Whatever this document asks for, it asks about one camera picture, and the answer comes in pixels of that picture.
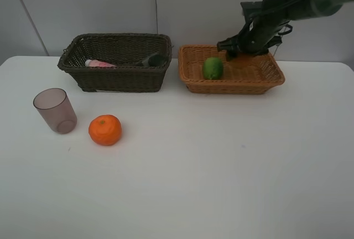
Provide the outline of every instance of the wall seam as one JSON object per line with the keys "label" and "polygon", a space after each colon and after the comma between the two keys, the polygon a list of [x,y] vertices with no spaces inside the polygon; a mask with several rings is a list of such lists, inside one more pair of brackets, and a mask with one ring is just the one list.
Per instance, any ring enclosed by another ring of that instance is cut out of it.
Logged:
{"label": "wall seam", "polygon": [[44,44],[44,42],[43,42],[43,40],[42,40],[38,30],[37,30],[37,27],[35,26],[35,24],[34,24],[34,22],[32,20],[31,15],[29,14],[29,12],[27,10],[26,5],[24,4],[23,0],[19,0],[19,1],[20,1],[21,5],[22,5],[26,15],[27,15],[27,18],[29,19],[29,22],[31,23],[31,25],[32,25],[32,27],[33,27],[33,29],[34,29],[34,31],[35,31],[35,33],[36,33],[36,35],[37,35],[37,37],[38,37],[38,39],[40,41],[40,44],[41,44],[42,48],[44,49],[44,52],[46,53],[47,56],[49,56],[48,50],[45,47],[45,44]]}
{"label": "wall seam", "polygon": [[157,0],[155,0],[155,13],[156,13],[156,31],[159,34],[159,22],[158,22],[158,15],[157,15]]}

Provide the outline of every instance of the basket rim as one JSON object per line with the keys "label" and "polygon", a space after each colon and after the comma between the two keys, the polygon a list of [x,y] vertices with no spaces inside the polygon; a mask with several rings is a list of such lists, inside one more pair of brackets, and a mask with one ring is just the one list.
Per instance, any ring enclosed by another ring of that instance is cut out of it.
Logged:
{"label": "basket rim", "polygon": [[[67,59],[69,54],[72,52],[75,44],[84,37],[146,37],[146,38],[162,38],[167,42],[168,48],[168,58],[167,61],[161,66],[151,66],[151,67],[141,67],[141,66],[117,66],[117,67],[86,67],[86,66],[70,66],[65,65],[64,61]],[[153,33],[86,33],[76,36],[70,43],[70,45],[63,50],[63,54],[60,56],[58,62],[58,68],[65,72],[93,72],[93,71],[103,71],[103,72],[149,72],[149,73],[159,73],[165,72],[172,60],[172,43],[171,39],[165,34],[153,34]]]}
{"label": "basket rim", "polygon": [[179,48],[178,52],[178,68],[179,68],[179,75],[181,80],[186,83],[186,84],[193,84],[193,85],[200,85],[200,86],[234,86],[235,84],[245,84],[246,86],[254,86],[254,87],[274,87],[274,86],[279,86],[285,82],[285,77],[283,72],[281,71],[280,67],[278,66],[277,62],[275,61],[273,55],[271,53],[266,54],[266,56],[270,57],[270,60],[272,61],[273,65],[275,66],[277,72],[280,74],[279,80],[274,80],[274,81],[263,81],[263,80],[258,80],[258,81],[245,81],[245,80],[195,80],[195,79],[190,79],[184,75],[184,59],[183,59],[183,51],[187,48],[215,48],[215,45],[211,44],[186,44],[182,45]]}

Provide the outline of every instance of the robotic arm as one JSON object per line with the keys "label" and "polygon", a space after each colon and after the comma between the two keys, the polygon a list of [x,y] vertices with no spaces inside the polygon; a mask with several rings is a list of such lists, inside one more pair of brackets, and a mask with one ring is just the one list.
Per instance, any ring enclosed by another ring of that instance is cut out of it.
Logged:
{"label": "robotic arm", "polygon": [[331,16],[344,3],[354,0],[263,0],[242,2],[246,24],[239,34],[217,43],[218,51],[226,50],[227,59],[238,53],[262,55],[268,48],[282,43],[282,36],[291,33],[291,20]]}

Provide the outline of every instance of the pink object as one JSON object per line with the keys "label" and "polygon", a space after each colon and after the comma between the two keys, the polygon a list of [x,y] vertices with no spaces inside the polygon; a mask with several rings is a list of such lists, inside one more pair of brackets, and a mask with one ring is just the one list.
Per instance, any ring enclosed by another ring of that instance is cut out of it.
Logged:
{"label": "pink object", "polygon": [[98,61],[98,60],[87,60],[85,62],[86,66],[89,67],[94,67],[94,66],[99,66],[99,67],[116,67],[110,63],[106,63],[106,62],[102,62],[102,61]]}

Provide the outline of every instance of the dark brown wicker basket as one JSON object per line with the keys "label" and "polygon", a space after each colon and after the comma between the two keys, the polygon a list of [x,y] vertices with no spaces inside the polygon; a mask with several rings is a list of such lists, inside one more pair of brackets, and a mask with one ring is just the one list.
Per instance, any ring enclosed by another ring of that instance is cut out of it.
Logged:
{"label": "dark brown wicker basket", "polygon": [[[69,73],[83,91],[157,92],[171,62],[171,49],[166,35],[83,34],[64,50],[58,68]],[[156,52],[168,58],[162,66],[137,66]],[[117,67],[86,67],[87,59]]]}

